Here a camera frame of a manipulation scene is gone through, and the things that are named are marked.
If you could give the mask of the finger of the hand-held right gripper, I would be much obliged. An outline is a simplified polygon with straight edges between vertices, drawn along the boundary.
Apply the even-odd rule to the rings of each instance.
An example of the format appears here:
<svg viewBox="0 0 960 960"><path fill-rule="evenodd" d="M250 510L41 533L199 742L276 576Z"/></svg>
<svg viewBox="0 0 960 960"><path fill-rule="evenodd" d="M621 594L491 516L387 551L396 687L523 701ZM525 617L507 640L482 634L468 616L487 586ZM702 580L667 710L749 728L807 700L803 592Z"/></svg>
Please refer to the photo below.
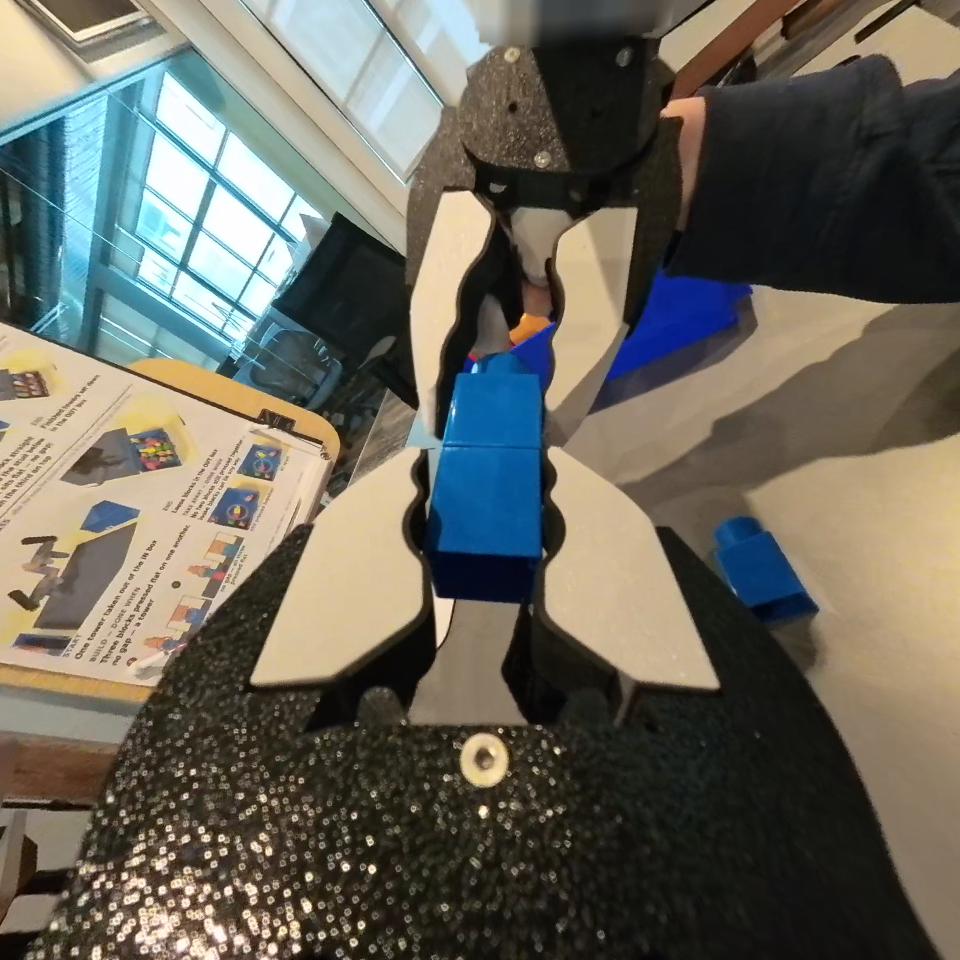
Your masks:
<svg viewBox="0 0 960 960"><path fill-rule="evenodd" d="M418 412L442 438L453 383L479 328L479 312L503 268L496 213L470 191L440 196L410 304Z"/></svg>
<svg viewBox="0 0 960 960"><path fill-rule="evenodd" d="M638 211L599 209L558 237L553 276L557 325L544 394L549 447L565 446L594 406L627 335L627 294Z"/></svg>

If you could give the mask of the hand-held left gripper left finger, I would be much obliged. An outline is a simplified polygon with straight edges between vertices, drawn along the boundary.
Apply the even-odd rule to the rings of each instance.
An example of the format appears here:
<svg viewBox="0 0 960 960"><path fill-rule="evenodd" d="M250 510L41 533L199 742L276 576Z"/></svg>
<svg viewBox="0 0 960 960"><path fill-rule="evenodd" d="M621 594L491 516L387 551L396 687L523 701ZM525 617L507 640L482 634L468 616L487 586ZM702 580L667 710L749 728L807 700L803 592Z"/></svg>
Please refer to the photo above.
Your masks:
<svg viewBox="0 0 960 960"><path fill-rule="evenodd" d="M428 482L428 451L403 448L315 518L253 688L329 687L422 629L434 654L433 590L417 544Z"/></svg>

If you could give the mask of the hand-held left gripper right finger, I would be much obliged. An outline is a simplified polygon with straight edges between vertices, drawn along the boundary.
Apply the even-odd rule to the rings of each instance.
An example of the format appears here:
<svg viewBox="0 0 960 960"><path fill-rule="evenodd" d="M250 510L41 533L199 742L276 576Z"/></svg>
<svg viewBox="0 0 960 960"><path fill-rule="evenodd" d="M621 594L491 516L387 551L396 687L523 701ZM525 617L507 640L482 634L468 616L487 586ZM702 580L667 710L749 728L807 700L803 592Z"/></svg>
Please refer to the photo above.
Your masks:
<svg viewBox="0 0 960 960"><path fill-rule="evenodd" d="M546 546L530 606L537 711L579 698L624 722L646 693L714 696L721 681L648 514L552 446L545 457Z"/></svg>

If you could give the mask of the blue plastic bin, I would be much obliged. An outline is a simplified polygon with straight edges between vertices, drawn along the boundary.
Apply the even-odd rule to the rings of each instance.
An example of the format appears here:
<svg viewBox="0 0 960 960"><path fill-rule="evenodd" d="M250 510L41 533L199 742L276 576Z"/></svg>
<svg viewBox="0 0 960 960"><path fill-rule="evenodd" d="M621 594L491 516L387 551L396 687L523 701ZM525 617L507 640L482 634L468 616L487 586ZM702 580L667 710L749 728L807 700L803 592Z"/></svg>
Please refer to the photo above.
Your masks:
<svg viewBox="0 0 960 960"><path fill-rule="evenodd" d="M655 276L640 318L618 348L605 382L730 329L752 286L685 276Z"/></svg>

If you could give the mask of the blue mega block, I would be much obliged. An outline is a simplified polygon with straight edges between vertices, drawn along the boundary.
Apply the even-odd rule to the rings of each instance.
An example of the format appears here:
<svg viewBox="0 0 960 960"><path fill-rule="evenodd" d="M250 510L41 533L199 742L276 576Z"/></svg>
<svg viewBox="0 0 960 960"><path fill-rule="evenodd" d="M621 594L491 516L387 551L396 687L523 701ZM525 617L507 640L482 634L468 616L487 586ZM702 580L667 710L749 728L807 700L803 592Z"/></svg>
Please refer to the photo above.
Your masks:
<svg viewBox="0 0 960 960"><path fill-rule="evenodd" d="M438 597L529 601L544 551L543 452L443 446L424 554Z"/></svg>
<svg viewBox="0 0 960 960"><path fill-rule="evenodd" d="M754 517L727 519L713 537L722 578L762 623L786 623L819 612L774 535Z"/></svg>
<svg viewBox="0 0 960 960"><path fill-rule="evenodd" d="M445 448L541 450L541 379L514 353L481 358L454 379L441 443Z"/></svg>

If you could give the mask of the person's right forearm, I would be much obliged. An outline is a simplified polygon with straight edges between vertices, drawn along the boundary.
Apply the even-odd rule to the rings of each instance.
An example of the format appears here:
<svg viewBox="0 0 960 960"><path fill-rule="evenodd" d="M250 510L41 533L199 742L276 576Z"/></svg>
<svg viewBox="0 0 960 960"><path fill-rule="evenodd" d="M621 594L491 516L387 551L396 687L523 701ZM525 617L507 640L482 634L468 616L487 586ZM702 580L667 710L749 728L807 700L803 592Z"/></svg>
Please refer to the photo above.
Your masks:
<svg viewBox="0 0 960 960"><path fill-rule="evenodd" d="M889 305L959 301L959 76L882 55L705 88L672 275Z"/></svg>

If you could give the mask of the person's right hand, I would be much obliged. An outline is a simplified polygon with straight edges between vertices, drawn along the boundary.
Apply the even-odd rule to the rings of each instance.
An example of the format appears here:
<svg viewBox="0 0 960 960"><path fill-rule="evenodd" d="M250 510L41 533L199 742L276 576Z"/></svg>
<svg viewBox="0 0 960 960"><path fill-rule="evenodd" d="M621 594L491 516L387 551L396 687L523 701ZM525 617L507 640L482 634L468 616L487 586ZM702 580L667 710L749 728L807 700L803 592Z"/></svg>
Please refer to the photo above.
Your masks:
<svg viewBox="0 0 960 960"><path fill-rule="evenodd" d="M695 189L706 127L707 98L694 95L666 103L660 119L678 127L678 160L680 170L680 206L676 230L687 226Z"/></svg>

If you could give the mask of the black office chair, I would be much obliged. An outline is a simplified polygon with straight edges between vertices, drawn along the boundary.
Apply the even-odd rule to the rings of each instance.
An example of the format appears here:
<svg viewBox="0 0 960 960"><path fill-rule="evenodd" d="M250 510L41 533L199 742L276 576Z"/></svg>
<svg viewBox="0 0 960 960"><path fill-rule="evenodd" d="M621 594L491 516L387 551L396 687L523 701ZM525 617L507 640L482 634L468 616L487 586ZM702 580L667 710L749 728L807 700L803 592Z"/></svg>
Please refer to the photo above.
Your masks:
<svg viewBox="0 0 960 960"><path fill-rule="evenodd" d="M273 301L318 337L343 372L365 374L416 410L405 257L340 212Z"/></svg>

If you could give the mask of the grey office chair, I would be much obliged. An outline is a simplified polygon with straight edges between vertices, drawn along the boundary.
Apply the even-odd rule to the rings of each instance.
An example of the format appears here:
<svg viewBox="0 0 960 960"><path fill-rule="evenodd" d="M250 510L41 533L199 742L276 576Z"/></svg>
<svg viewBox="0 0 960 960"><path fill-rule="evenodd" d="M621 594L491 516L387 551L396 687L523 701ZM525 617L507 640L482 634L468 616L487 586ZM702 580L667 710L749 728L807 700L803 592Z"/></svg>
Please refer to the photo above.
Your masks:
<svg viewBox="0 0 960 960"><path fill-rule="evenodd" d="M344 368L321 338L270 309L217 372L276 400L320 414L340 385Z"/></svg>

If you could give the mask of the instruction poster board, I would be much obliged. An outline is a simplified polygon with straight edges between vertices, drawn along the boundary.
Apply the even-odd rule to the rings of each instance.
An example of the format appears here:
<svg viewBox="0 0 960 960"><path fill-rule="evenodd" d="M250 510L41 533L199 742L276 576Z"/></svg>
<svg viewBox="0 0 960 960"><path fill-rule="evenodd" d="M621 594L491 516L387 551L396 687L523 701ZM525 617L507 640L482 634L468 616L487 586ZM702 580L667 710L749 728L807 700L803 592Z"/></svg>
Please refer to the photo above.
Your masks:
<svg viewBox="0 0 960 960"><path fill-rule="evenodd" d="M2 685L142 701L298 525L341 450L209 370L172 380L2 323Z"/></svg>

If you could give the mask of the white table wooden edge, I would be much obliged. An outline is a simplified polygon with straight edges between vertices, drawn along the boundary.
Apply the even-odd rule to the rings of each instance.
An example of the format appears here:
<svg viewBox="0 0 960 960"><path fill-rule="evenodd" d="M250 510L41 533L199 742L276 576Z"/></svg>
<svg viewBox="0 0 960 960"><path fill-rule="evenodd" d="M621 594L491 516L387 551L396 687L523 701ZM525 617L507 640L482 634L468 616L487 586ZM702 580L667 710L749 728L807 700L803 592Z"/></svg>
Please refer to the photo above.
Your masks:
<svg viewBox="0 0 960 960"><path fill-rule="evenodd" d="M739 66L759 78L803 76L870 56L910 84L959 67L955 1L709 2L663 37L673 96L722 82Z"/></svg>

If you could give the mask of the paned window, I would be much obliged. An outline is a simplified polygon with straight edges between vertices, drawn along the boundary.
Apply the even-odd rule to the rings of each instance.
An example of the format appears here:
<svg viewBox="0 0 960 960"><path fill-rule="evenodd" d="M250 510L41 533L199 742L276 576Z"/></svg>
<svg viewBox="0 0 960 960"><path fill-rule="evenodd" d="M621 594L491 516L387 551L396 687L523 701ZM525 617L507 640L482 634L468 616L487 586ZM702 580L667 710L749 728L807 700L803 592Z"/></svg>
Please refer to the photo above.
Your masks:
<svg viewBox="0 0 960 960"><path fill-rule="evenodd" d="M317 216L187 48L2 135L2 321L127 366L238 356Z"/></svg>

